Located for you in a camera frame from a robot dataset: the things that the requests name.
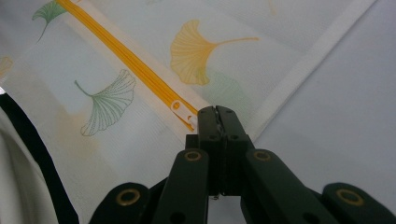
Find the zipper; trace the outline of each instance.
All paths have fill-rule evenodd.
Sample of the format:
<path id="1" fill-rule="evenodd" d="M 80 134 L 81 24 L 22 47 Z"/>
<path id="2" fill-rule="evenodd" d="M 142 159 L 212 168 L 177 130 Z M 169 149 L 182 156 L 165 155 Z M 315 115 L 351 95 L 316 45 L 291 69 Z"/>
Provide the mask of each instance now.
<path id="1" fill-rule="evenodd" d="M 125 47 L 114 35 L 94 20 L 86 11 L 70 0 L 56 0 L 59 5 L 98 37 L 131 71 L 166 104 L 191 130 L 196 128 L 198 113 L 192 105 L 181 98 L 160 77 Z"/>

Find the brass screw hole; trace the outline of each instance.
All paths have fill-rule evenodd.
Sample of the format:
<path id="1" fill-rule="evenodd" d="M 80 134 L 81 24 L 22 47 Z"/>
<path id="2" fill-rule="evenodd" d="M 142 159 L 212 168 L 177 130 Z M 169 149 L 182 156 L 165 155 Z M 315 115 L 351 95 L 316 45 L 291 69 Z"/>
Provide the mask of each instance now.
<path id="1" fill-rule="evenodd" d="M 350 189 L 339 189 L 335 193 L 338 198 L 341 199 L 344 203 L 348 203 L 354 206 L 364 205 L 363 198 L 355 191 L 352 191 Z"/>
<path id="2" fill-rule="evenodd" d="M 187 161 L 198 161 L 202 158 L 202 156 L 201 156 L 201 153 L 199 153 L 197 151 L 191 151 L 191 152 L 184 154 L 184 158 Z"/>
<path id="3" fill-rule="evenodd" d="M 268 152 L 256 151 L 254 152 L 254 157 L 259 161 L 269 161 L 271 160 L 270 154 Z"/>
<path id="4" fill-rule="evenodd" d="M 121 191 L 117 197 L 117 204 L 121 206 L 129 206 L 139 201 L 140 192 L 137 189 L 125 189 Z"/>

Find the leaf pattern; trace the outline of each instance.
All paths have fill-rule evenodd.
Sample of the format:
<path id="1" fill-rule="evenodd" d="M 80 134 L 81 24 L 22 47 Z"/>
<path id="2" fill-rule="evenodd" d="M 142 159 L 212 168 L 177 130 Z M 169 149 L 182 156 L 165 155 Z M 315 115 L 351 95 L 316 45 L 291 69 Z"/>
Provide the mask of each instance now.
<path id="1" fill-rule="evenodd" d="M 35 14 L 32 17 L 32 20 L 34 21 L 37 18 L 43 18 L 46 21 L 46 26 L 44 27 L 43 33 L 41 34 L 40 38 L 38 38 L 37 41 L 41 39 L 43 36 L 44 32 L 47 29 L 47 26 L 50 24 L 50 22 L 55 19 L 57 16 L 65 13 L 66 10 L 59 5 L 56 0 L 52 0 L 48 2 L 46 5 L 41 7 L 38 11 L 35 12 Z"/>
<path id="2" fill-rule="evenodd" d="M 104 90 L 88 94 L 75 81 L 78 88 L 92 98 L 93 108 L 90 120 L 81 127 L 81 134 L 92 136 L 116 123 L 134 99 L 136 81 L 129 71 L 122 69 L 117 79 Z"/>
<path id="3" fill-rule="evenodd" d="M 268 0 L 268 7 L 270 8 L 271 15 L 275 16 L 276 15 L 276 8 L 274 6 L 273 0 Z"/>
<path id="4" fill-rule="evenodd" d="M 208 68 L 206 71 L 210 83 L 202 86 L 202 96 L 211 105 L 223 105 L 232 108 L 242 125 L 247 125 L 253 111 L 253 103 L 236 79 Z"/>
<path id="5" fill-rule="evenodd" d="M 171 68 L 187 84 L 205 85 L 209 82 L 206 76 L 206 61 L 215 47 L 240 40 L 258 40 L 247 37 L 211 43 L 198 32 L 198 20 L 186 22 L 177 33 L 171 45 Z"/>
<path id="6" fill-rule="evenodd" d="M 12 67 L 12 60 L 8 57 L 3 57 L 0 59 L 0 76 L 2 76 L 6 71 L 11 69 Z"/>

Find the zipper teeth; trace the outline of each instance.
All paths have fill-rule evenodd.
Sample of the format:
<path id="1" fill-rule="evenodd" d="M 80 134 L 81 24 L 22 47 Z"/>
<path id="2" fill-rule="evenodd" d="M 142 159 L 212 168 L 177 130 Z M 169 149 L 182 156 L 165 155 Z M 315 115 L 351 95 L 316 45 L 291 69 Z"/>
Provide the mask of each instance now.
<path id="1" fill-rule="evenodd" d="M 197 115 L 198 111 L 181 98 L 174 90 L 172 90 L 157 74 L 154 73 L 145 63 L 143 63 L 134 53 L 126 48 L 116 37 L 108 30 L 94 20 L 87 12 L 78 7 L 70 0 L 56 0 L 64 9 L 84 24 L 96 37 L 98 37 L 120 60 L 122 60 L 134 72 L 139 79 L 148 86 L 168 107 L 175 100 L 181 101 L 192 114 Z M 180 119 L 192 130 L 189 123 Z"/>

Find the zipper pull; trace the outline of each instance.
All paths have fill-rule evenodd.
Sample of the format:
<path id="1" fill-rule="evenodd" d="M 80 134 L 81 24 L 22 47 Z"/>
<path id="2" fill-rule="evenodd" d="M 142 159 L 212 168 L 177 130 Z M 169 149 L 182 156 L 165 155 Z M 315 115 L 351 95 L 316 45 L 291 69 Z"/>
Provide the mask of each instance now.
<path id="1" fill-rule="evenodd" d="M 194 115 L 181 101 L 175 100 L 171 104 L 171 110 L 184 122 L 196 130 L 198 126 L 198 118 Z"/>

